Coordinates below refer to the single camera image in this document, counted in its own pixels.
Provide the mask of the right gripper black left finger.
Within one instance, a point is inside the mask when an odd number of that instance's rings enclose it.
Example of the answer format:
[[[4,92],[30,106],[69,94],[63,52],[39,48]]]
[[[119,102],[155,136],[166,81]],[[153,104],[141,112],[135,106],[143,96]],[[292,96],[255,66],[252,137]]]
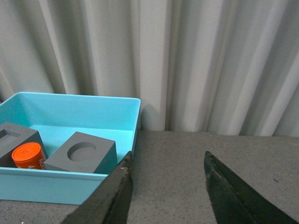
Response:
[[[63,224],[125,224],[130,208],[133,180],[132,152],[128,152],[100,186]]]

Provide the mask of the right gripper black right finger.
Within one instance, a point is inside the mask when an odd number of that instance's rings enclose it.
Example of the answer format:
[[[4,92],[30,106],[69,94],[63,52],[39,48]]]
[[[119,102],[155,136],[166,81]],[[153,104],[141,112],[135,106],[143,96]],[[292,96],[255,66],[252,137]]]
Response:
[[[219,224],[297,224],[209,151],[205,152],[206,189]]]

